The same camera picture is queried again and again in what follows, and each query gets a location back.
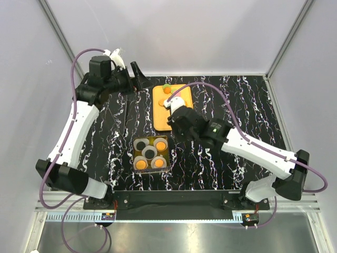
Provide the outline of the orange flower sandwich cookie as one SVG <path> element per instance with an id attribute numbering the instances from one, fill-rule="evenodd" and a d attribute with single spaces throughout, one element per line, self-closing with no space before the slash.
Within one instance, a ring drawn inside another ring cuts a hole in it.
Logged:
<path id="1" fill-rule="evenodd" d="M 157 159 L 154 161 L 154 165 L 156 168 L 162 168 L 164 166 L 164 161 L 162 159 Z"/>

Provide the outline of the decorated cookie tin box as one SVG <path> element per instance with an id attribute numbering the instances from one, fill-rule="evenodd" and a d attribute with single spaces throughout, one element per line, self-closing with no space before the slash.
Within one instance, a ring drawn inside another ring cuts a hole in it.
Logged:
<path id="1" fill-rule="evenodd" d="M 170 149 L 166 136 L 140 137 L 133 140 L 133 170 L 136 174 L 170 171 Z"/>

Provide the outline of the metal tongs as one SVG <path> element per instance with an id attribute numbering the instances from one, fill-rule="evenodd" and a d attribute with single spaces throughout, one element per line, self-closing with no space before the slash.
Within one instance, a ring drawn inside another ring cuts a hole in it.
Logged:
<path id="1" fill-rule="evenodd" d="M 105 103 L 105 123 L 111 131 L 117 131 L 120 136 L 125 134 L 128 105 L 128 96 L 119 93 L 110 95 Z"/>

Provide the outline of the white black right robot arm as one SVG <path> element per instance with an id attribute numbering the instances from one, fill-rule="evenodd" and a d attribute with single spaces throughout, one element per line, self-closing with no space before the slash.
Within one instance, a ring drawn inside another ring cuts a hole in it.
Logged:
<path id="1" fill-rule="evenodd" d="M 271 175 L 243 185 L 238 201 L 245 209 L 270 197 L 281 196 L 299 201 L 304 191 L 310 155 L 304 150 L 294 153 L 273 147 L 239 130 L 224 120 L 204 119 L 184 105 L 169 107 L 167 119 L 179 141 L 193 141 L 204 148 L 216 149 L 243 157 L 271 172 Z"/>

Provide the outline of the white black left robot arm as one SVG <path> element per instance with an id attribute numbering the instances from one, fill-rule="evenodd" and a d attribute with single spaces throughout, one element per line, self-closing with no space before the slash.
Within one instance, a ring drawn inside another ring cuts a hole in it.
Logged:
<path id="1" fill-rule="evenodd" d="M 90 178 L 77 167 L 87 134 L 110 95 L 127 95 L 151 87 L 138 64 L 131 62 L 130 66 L 133 76 L 116 56 L 91 58 L 89 71 L 74 90 L 71 112 L 56 146 L 47 159 L 36 163 L 43 186 L 95 198 L 103 209 L 113 204 L 114 196 L 108 192 L 108 185 Z"/>

